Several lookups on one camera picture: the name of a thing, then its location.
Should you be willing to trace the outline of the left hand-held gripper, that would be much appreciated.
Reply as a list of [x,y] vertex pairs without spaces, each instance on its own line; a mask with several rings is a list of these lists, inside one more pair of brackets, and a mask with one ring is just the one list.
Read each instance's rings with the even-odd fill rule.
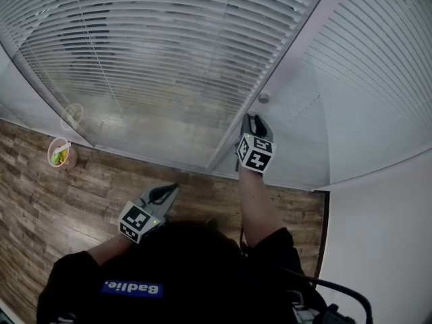
[[180,185],[160,182],[151,184],[134,202],[128,201],[119,216],[119,232],[136,244],[165,223]]

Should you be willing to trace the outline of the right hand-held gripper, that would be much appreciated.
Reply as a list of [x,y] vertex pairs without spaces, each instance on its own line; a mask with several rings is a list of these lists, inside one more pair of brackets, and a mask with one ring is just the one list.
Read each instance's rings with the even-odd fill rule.
[[271,128],[260,115],[251,116],[246,113],[242,118],[240,135],[240,143],[236,150],[239,164],[244,168],[264,174],[276,151]]

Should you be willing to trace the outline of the glass door with blinds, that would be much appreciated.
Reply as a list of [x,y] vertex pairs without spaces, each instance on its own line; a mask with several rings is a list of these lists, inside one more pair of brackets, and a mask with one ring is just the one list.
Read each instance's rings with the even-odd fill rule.
[[432,0],[341,0],[268,95],[272,162],[317,188],[432,149]]

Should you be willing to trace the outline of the person's right forearm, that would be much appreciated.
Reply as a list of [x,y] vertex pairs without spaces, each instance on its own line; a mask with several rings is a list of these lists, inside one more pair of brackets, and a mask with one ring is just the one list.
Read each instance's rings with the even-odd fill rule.
[[239,166],[239,191],[242,227],[246,243],[254,248],[259,242],[285,227],[259,173]]

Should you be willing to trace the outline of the person's left forearm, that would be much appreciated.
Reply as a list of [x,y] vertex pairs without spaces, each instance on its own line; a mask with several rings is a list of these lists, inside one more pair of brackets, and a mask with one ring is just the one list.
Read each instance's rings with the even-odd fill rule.
[[117,234],[108,241],[87,250],[87,253],[101,266],[114,257],[128,251],[134,242],[123,234]]

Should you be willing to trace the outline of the pink paper cup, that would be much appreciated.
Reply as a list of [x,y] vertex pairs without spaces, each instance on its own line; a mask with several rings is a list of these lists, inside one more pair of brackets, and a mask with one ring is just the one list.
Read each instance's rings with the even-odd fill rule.
[[[65,161],[61,165],[53,165],[50,161],[51,155],[59,153],[65,149],[68,151]],[[78,162],[78,154],[70,141],[62,137],[57,137],[50,143],[48,147],[47,159],[49,164],[56,169],[71,169]]]

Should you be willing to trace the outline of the person's black shirt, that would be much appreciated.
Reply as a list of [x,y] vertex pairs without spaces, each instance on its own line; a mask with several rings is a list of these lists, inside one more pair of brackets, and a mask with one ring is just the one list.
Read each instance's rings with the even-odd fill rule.
[[76,324],[293,324],[287,291],[326,306],[301,274],[287,229],[243,255],[214,227],[172,223],[101,266],[87,252],[59,259],[36,322],[74,313]]

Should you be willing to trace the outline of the dark skirting strip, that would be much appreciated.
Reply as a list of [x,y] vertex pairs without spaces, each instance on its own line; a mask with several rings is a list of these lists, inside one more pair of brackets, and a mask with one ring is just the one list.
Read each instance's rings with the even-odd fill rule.
[[323,205],[323,225],[321,230],[321,239],[319,245],[319,253],[317,258],[317,266],[315,269],[315,278],[320,276],[321,267],[323,263],[323,257],[325,252],[325,245],[327,240],[328,224],[329,224],[329,212],[330,212],[330,191],[318,190],[317,193],[324,195],[324,205]]

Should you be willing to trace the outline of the grey harness clip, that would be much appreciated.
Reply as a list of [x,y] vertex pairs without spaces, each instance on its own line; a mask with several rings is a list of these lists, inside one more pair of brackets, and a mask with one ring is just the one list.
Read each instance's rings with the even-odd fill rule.
[[299,291],[290,290],[287,291],[287,295],[290,297],[292,302],[292,311],[295,318],[294,323],[313,324],[313,321],[319,314],[319,311],[305,306],[303,296]]
[[76,316],[74,313],[62,314],[50,320],[49,324],[76,324]]

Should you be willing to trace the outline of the dark device box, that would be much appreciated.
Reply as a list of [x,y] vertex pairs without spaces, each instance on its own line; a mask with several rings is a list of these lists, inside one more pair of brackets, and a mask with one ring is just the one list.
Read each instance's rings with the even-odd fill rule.
[[354,319],[340,314],[338,308],[336,304],[329,305],[323,314],[321,324],[356,324]]

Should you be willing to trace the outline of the grey window bottom rail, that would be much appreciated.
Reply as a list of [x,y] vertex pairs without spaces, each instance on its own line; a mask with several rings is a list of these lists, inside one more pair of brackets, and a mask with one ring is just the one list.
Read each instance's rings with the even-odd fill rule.
[[[127,157],[129,159],[133,159],[136,161],[147,162],[152,165],[160,165],[165,167],[174,168],[176,170],[199,173],[203,175],[216,176],[219,178],[226,178],[231,180],[237,180],[238,175],[234,171],[235,161],[234,156],[231,154],[230,156],[226,155],[222,157],[222,160],[218,162],[217,166],[209,171],[206,170],[205,167],[201,166],[193,166],[186,165],[185,163],[179,163],[176,161],[168,161],[166,159],[160,159],[151,157],[148,155],[139,155],[137,153],[132,153],[129,151],[122,151],[118,148],[111,148],[107,146],[102,146],[100,144],[96,144],[93,147],[94,150],[98,150],[104,153],[108,153],[109,155],[115,155],[119,157]],[[281,165],[279,165],[277,159],[274,160],[267,172],[264,174],[264,181],[266,184],[270,186],[277,186],[282,188],[294,188],[299,190],[313,191],[318,185],[313,184],[313,182],[294,177],[294,171],[291,169],[283,169]]]

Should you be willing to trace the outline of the grey window frame post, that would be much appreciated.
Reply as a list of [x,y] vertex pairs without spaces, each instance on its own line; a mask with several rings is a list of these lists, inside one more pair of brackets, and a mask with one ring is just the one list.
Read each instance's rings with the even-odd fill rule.
[[27,79],[0,43],[0,119],[95,147],[85,117],[81,104],[57,98],[38,78]]
[[315,8],[310,13],[306,22],[288,47],[283,57],[279,60],[271,74],[260,84],[257,91],[246,100],[244,106],[236,114],[233,122],[229,126],[227,132],[218,144],[216,151],[213,153],[210,160],[207,162],[205,170],[212,172],[224,157],[229,147],[235,140],[234,132],[242,122],[244,114],[253,110],[256,111],[255,101],[259,94],[267,93],[272,95],[279,90],[284,82],[292,75],[295,70],[296,63],[300,56],[306,51],[309,44],[313,41],[315,35],[320,31],[321,27],[329,19],[333,11],[338,6],[341,0],[318,0]]

